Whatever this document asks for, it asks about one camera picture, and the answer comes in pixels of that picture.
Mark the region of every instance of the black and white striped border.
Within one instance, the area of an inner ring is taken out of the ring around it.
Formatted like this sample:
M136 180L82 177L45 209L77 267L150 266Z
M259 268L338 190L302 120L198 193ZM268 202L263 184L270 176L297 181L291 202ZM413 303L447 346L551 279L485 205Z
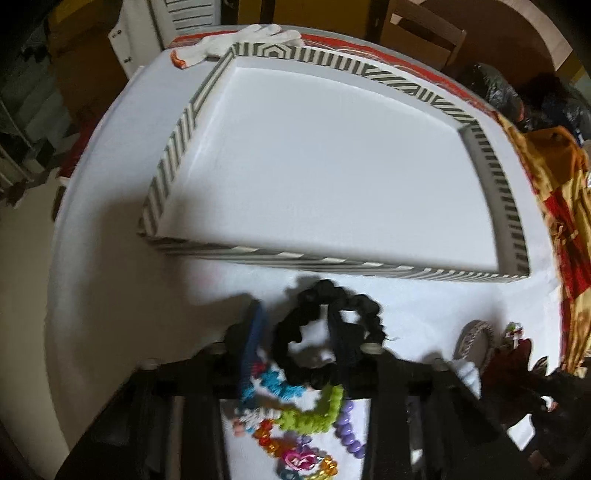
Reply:
M302 61L326 66L336 70L360 75L383 83L407 95L413 96L432 107L450 115L474 134L488 168L495 176L495 184L506 211L506 219L511 229L514 258L517 273L501 274L485 271L450 270L444 268L412 267L410 265L384 264L344 258L319 257L292 252L244 246L200 244L198 242L157 236L158 221L164 204L171 192L178 167L183 159L189 141L197 126L199 112L214 88L217 80L236 56L270 57ZM380 277L415 278L421 280L453 281L493 281L510 282L525 278L530 273L527 247L523 236L519 213L513 195L499 161L478 121L454 103L408 79L393 72L355 60L338 52L330 52L310 47L291 47L263 43L236 43L218 61L203 84L199 87L174 127L168 143L158 163L157 173L152 179L139 220L138 233L150 243L169 255L192 255L210 260L227 260L237 263L266 265L269 267L296 268L298 270L334 272Z

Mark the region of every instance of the white tray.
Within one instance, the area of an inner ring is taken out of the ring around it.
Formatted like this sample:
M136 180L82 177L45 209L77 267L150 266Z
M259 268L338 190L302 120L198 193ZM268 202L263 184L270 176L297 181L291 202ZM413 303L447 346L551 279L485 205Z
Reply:
M168 254L273 267L524 278L510 186L455 102L359 57L235 44L170 135L139 232Z

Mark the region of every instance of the wooden chair back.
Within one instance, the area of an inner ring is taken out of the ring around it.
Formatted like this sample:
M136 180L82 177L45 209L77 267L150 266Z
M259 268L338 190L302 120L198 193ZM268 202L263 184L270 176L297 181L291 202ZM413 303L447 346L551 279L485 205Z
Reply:
M441 70L453 63L465 38L465 30L421 5L390 0L380 45Z

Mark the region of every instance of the pink heart charm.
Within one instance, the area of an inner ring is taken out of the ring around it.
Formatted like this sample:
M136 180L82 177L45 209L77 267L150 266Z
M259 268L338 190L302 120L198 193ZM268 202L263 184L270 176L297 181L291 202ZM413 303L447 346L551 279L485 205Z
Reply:
M314 453L298 453L295 450L287 450L281 456L285 464L299 472L300 470L312 470L316 465L316 455Z

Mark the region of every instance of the red and yellow fabric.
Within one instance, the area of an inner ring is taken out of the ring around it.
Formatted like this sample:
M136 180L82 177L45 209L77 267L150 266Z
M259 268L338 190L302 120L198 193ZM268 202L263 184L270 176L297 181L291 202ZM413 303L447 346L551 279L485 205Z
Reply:
M499 123L512 140L544 213L562 280L562 368L575 373L591 347L591 190L588 159L563 127L521 134Z

